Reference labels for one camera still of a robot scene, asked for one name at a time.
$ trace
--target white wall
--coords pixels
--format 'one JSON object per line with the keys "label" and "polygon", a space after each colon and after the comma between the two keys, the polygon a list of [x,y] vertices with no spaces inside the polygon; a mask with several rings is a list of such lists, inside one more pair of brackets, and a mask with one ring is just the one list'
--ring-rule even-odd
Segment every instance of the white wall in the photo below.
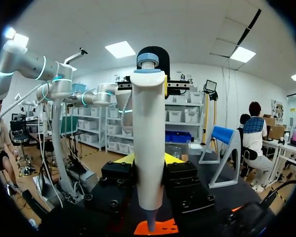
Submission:
{"label": "white wall", "polygon": [[[41,80],[33,80],[23,77],[20,73],[15,72],[13,74],[11,85],[9,92],[7,96],[4,98],[2,102],[2,109],[1,111],[4,111],[7,109],[12,103],[14,103],[14,97],[16,94],[20,93],[23,97],[25,94],[27,94],[31,89],[33,89],[36,85],[42,83]],[[25,101],[33,101],[36,99],[35,92],[32,93]],[[12,114],[18,114],[21,112],[20,107],[17,105],[15,106],[11,111],[9,111],[7,114],[3,116],[3,121],[8,129],[10,129],[10,121],[11,121],[11,115]]]}
{"label": "white wall", "polygon": [[[128,76],[133,72],[135,67],[117,68],[105,71],[94,72],[74,79],[74,83],[82,83],[87,85],[87,90],[97,88],[98,84],[108,82],[115,83],[115,75],[121,77]],[[257,77],[224,69],[224,79],[222,69],[219,67],[197,65],[197,64],[171,64],[170,74],[172,80],[179,80],[181,73],[191,75],[195,86],[202,89],[206,80],[217,82],[217,93],[219,96],[217,106],[217,125],[225,126],[226,109],[228,105],[227,127],[237,128],[239,118],[243,113],[249,113],[249,104],[252,101],[258,101],[262,107],[262,113],[271,114],[271,100],[277,100],[283,103],[284,113],[287,108],[286,91],[282,88],[259,79]],[[226,90],[229,96],[228,103],[226,99]],[[284,114],[284,124],[286,124],[286,115]],[[210,103],[209,120],[207,129],[212,128],[213,124],[213,103]]]}

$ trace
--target blue storage bin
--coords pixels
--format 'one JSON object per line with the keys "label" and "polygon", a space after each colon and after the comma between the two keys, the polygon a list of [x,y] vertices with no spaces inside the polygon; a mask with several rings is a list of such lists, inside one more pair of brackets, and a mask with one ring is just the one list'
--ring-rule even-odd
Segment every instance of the blue storage bin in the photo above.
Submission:
{"label": "blue storage bin", "polygon": [[172,132],[172,142],[186,143],[191,139],[192,136],[189,132]]}
{"label": "blue storage bin", "polygon": [[85,92],[86,87],[87,86],[84,85],[84,84],[74,83],[74,84],[72,84],[71,92],[72,93],[74,93],[74,92]]}
{"label": "blue storage bin", "polygon": [[172,141],[172,132],[166,131],[166,142],[171,142],[171,141]]}

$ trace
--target woman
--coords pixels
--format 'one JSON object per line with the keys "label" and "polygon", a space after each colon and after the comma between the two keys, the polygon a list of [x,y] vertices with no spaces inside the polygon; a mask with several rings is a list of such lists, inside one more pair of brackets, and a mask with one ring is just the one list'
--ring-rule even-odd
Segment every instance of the woman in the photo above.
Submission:
{"label": "woman", "polygon": [[6,172],[8,173],[13,183],[12,188],[15,191],[19,192],[12,164],[9,160],[8,154],[4,151],[5,144],[7,145],[7,147],[9,148],[9,151],[13,154],[13,156],[17,158],[19,156],[18,151],[12,145],[8,130],[4,125],[3,120],[0,119],[0,170],[4,170],[4,169],[6,170]]}

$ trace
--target blue foam pad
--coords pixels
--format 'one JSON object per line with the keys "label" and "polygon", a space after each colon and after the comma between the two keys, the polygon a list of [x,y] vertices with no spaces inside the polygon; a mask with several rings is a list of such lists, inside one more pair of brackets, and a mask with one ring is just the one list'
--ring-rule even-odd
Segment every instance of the blue foam pad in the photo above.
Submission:
{"label": "blue foam pad", "polygon": [[230,140],[231,140],[232,134],[233,134],[232,129],[215,126],[214,130],[213,130],[213,133],[212,133],[212,137],[214,137],[217,140],[220,140],[220,141],[222,141],[222,142],[224,142],[225,144],[228,145]]}

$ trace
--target orange plate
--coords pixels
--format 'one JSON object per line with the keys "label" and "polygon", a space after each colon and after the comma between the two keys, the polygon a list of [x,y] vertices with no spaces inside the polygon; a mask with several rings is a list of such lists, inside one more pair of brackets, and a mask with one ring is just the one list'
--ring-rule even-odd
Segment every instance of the orange plate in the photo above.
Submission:
{"label": "orange plate", "polygon": [[166,234],[174,234],[178,233],[178,227],[174,222],[174,219],[165,221],[165,222],[158,222],[156,221],[156,229],[154,232],[150,232],[148,230],[147,221],[142,221],[138,224],[134,234],[135,235],[150,235],[150,236],[157,236],[157,235],[166,235]]}

